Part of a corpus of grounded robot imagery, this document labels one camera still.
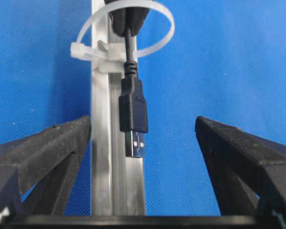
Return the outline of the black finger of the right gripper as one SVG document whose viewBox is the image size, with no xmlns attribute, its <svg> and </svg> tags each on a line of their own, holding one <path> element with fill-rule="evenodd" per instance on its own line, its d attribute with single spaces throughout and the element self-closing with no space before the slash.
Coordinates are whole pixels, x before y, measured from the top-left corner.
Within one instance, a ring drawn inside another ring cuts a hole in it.
<svg viewBox="0 0 286 229">
<path fill-rule="evenodd" d="M 149 8 L 127 9 L 127 28 L 130 30 L 131 36 L 137 36 L 139 34 L 149 11 Z"/>
<path fill-rule="evenodd" d="M 126 8 L 111 11 L 109 16 L 113 32 L 119 37 L 124 37 L 126 28 Z"/>
</svg>

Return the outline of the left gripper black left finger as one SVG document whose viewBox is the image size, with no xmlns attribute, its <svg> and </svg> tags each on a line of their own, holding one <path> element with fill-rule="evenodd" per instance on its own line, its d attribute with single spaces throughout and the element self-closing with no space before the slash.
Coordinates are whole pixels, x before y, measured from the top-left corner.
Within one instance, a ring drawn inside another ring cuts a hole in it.
<svg viewBox="0 0 286 229">
<path fill-rule="evenodd" d="M 90 133 L 83 116 L 0 145 L 0 211 L 62 215 Z"/>
</svg>

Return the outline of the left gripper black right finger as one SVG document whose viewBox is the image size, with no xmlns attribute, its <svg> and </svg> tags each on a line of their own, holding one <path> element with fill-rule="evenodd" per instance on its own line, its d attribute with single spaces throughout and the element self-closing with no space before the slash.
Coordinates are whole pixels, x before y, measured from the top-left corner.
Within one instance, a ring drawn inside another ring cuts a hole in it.
<svg viewBox="0 0 286 229">
<path fill-rule="evenodd" d="M 223 216 L 277 216 L 286 227 L 286 145 L 203 116 L 195 134 Z"/>
</svg>

